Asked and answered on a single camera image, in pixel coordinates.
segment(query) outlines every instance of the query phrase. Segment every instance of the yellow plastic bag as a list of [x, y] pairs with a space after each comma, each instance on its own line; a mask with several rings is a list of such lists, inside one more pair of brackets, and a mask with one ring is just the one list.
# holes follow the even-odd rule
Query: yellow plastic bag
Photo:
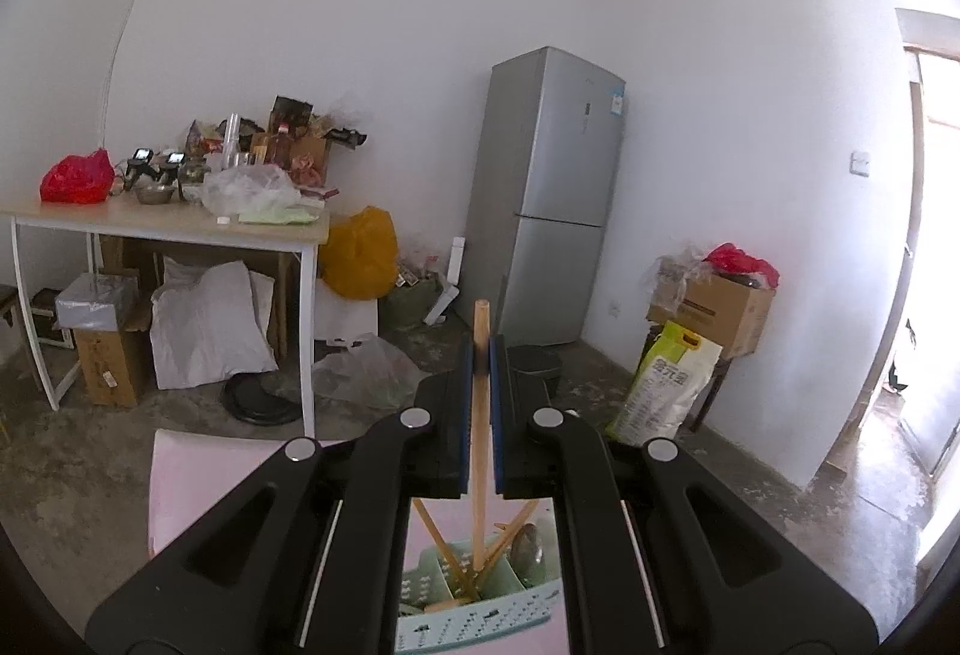
[[320, 247], [323, 280], [347, 300], [376, 300], [394, 287], [397, 253], [390, 214], [368, 205], [330, 226], [328, 242]]

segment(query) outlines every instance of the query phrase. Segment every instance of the plastic basket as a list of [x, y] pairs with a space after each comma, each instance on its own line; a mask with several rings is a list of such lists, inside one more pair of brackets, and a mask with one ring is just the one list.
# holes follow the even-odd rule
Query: plastic basket
[[[496, 541], [497, 535], [488, 537], [488, 545]], [[461, 565], [469, 565], [472, 557], [469, 542], [451, 543], [450, 548], [460, 558]], [[562, 597], [563, 583], [556, 550], [544, 545], [544, 559], [547, 577], [544, 584], [526, 589], [507, 559], [501, 557], [485, 585], [485, 594], [496, 595], [493, 599], [429, 615], [401, 617], [397, 620], [395, 652], [442, 652], [546, 623], [554, 604]], [[403, 573], [401, 599], [427, 604], [452, 599], [453, 593], [442, 569], [445, 565], [437, 548], [424, 549], [418, 566]]]

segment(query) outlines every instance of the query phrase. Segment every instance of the green cloth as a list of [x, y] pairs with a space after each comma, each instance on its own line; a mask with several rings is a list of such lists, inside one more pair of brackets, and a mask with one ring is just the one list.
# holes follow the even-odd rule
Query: green cloth
[[265, 213], [242, 213], [239, 220], [242, 225], [309, 225], [318, 218], [303, 208], [285, 208]]

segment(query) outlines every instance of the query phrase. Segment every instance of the doorway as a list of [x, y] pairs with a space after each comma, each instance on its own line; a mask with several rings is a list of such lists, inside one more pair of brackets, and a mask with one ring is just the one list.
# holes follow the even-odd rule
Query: doorway
[[923, 199], [904, 315], [887, 386], [904, 398], [899, 426], [935, 477], [960, 425], [960, 61], [918, 53], [923, 105]]
[[918, 591], [960, 536], [960, 56], [909, 49], [914, 175], [880, 348], [827, 463], [913, 497]]

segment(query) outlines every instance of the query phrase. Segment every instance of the silver refrigerator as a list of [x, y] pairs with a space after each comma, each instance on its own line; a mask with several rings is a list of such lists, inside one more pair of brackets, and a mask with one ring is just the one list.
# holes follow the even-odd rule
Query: silver refrigerator
[[456, 312], [509, 345], [577, 340], [623, 140], [621, 78], [555, 47], [493, 68]]

